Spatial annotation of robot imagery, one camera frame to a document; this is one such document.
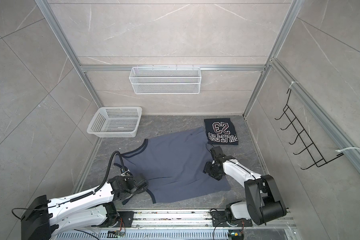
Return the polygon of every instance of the metal beam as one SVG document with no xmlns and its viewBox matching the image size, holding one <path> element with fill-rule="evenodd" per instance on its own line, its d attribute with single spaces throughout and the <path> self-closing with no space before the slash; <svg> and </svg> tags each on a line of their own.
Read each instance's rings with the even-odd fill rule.
<svg viewBox="0 0 360 240">
<path fill-rule="evenodd" d="M 246 65 L 82 65 L 82 71 L 130 71 L 134 67 L 199 67 L 203 71 L 264 71 L 264 65 L 246 64 Z"/>
<path fill-rule="evenodd" d="M 52 12 L 49 3 L 46 0 L 35 0 L 36 4 L 38 5 L 40 11 L 43 13 L 45 19 L 47 20 L 49 26 L 51 27 L 53 33 L 55 34 L 56 38 L 58 39 L 59 43 L 61 44 L 62 48 L 64 49 L 65 53 L 67 54 L 69 60 L 71 61 L 73 67 L 77 71 L 77 74 L 83 81 L 85 87 L 91 94 L 93 100 L 95 101 L 98 108 L 103 107 L 103 103 L 101 102 L 99 96 L 97 95 L 97 91 L 91 84 L 91 81 L 86 76 L 86 74 L 81 70 L 80 63 L 77 58 L 77 55 L 73 51 L 71 45 L 69 44 L 67 37 L 64 35 L 55 15 Z"/>
<path fill-rule="evenodd" d="M 276 72 L 281 75 L 281 77 L 288 85 L 291 84 L 291 82 L 297 82 L 297 80 L 277 59 L 271 59 L 271 65 L 276 70 Z M 336 122 L 326 113 L 326 111 L 316 102 L 316 100 L 312 98 L 312 96 L 302 87 L 300 83 L 292 84 L 291 89 L 304 104 L 304 106 L 306 106 L 306 108 L 321 125 L 321 127 L 332 138 L 339 149 L 346 147 L 357 147 L 356 144 L 349 138 L 349 136 L 336 124 Z M 343 153 L 360 173 L 360 150 L 349 149 L 343 151 Z"/>
<path fill-rule="evenodd" d="M 259 94 L 260 92 L 260 89 L 261 87 L 263 86 L 264 84 L 264 81 L 265 79 L 267 78 L 267 75 L 269 73 L 269 70 L 271 69 L 269 67 L 269 62 L 272 58 L 275 58 L 277 57 L 277 55 L 279 54 L 279 51 L 293 25 L 293 22 L 295 21 L 300 9 L 301 9 L 301 6 L 303 5 L 304 3 L 304 0 L 294 0 L 292 3 L 291 3 L 291 7 L 289 8 L 289 11 L 287 13 L 287 16 L 285 17 L 285 20 L 284 20 L 284 23 L 283 25 L 281 26 L 281 30 L 279 32 L 279 35 L 277 36 L 276 38 L 276 41 L 272 47 L 272 50 L 271 50 L 271 53 L 269 54 L 268 56 L 268 59 L 267 59 L 267 62 L 266 62 L 266 68 L 265 68 L 265 71 L 264 73 L 261 74 L 260 78 L 258 79 L 257 83 L 256 83 L 256 86 L 254 87 L 254 90 L 251 94 L 251 97 L 250 99 L 248 100 L 248 103 L 247 103 L 247 106 L 245 107 L 245 110 L 244 110 L 244 113 L 243 113 L 243 116 L 244 118 L 247 118 L 248 117 L 248 114 L 250 113 L 251 109 L 252 109 L 252 106 L 257 98 L 257 95 Z"/>
</svg>

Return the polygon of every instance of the white laundry basket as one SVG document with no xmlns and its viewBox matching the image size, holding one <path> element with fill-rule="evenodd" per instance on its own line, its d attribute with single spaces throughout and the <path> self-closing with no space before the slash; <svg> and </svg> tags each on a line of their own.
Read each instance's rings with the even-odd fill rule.
<svg viewBox="0 0 360 240">
<path fill-rule="evenodd" d="M 98 137 L 135 137 L 141 107 L 102 107 L 93 116 L 87 132 Z"/>
</svg>

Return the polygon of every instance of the white zip tie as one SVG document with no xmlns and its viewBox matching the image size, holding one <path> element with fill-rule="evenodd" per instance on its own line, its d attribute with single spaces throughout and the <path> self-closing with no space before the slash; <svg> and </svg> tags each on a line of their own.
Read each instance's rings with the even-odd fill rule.
<svg viewBox="0 0 360 240">
<path fill-rule="evenodd" d="M 342 151 L 345 151 L 345 150 L 348 150 L 348 149 L 358 149 L 358 150 L 360 150 L 359 147 L 346 147 L 346 148 L 338 149 L 338 150 L 335 150 L 335 151 L 336 152 L 342 152 Z"/>
<path fill-rule="evenodd" d="M 292 84 L 294 84 L 294 83 L 298 83 L 298 82 L 291 82 L 291 84 L 289 85 L 289 88 L 291 88 L 291 86 L 292 86 Z"/>
</svg>

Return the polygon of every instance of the vertical metal post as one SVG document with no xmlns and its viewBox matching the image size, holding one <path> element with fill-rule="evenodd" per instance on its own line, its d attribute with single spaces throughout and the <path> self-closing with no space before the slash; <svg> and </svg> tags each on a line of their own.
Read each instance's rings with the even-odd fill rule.
<svg viewBox="0 0 360 240">
<path fill-rule="evenodd" d="M 97 107 L 98 108 L 103 107 L 104 105 L 100 100 L 99 96 L 97 95 L 96 90 L 92 86 L 91 81 L 89 80 L 87 75 L 81 70 L 77 55 L 75 54 L 71 45 L 69 44 L 67 37 L 64 35 L 61 26 L 59 25 L 56 19 L 56 16 L 53 14 L 52 9 L 49 6 L 49 3 L 46 0 L 35 0 L 35 1 L 40 11 L 43 13 L 45 19 L 47 20 L 49 26 L 51 27 L 53 33 L 55 34 L 56 38 L 58 39 L 59 43 L 61 44 L 62 48 L 64 49 L 65 53 L 67 54 L 73 67 L 77 71 L 77 74 L 79 75 L 85 87 L 88 89 L 89 93 L 91 94 Z"/>
<path fill-rule="evenodd" d="M 289 33 L 289 30 L 291 29 L 303 3 L 304 3 L 304 0 L 294 0 L 291 3 L 291 7 L 289 8 L 289 11 L 287 13 L 287 16 L 285 17 L 284 23 L 281 26 L 279 35 L 277 36 L 276 41 L 271 50 L 271 53 L 268 56 L 265 71 L 260 75 L 260 78 L 257 81 L 256 86 L 254 87 L 251 97 L 248 100 L 247 106 L 245 107 L 245 110 L 243 113 L 244 118 L 248 117 L 248 114 L 250 113 L 250 111 L 252 109 L 252 106 L 257 98 L 257 95 L 259 94 L 260 89 L 263 86 L 264 81 L 269 73 L 269 70 L 271 69 L 271 66 L 269 65 L 270 61 L 272 58 L 277 57 L 277 55 L 279 54 L 279 51 L 286 39 L 286 37 Z"/>
</svg>

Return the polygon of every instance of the wire mesh basket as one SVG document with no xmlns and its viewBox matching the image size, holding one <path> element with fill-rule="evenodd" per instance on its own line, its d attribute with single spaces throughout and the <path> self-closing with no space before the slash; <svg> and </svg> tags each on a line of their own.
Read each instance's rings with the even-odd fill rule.
<svg viewBox="0 0 360 240">
<path fill-rule="evenodd" d="M 141 113 L 141 107 L 99 108 L 87 132 L 98 137 L 135 137 Z"/>
<path fill-rule="evenodd" d="M 200 93 L 199 67 L 134 67 L 129 75 L 136 94 Z"/>
</svg>

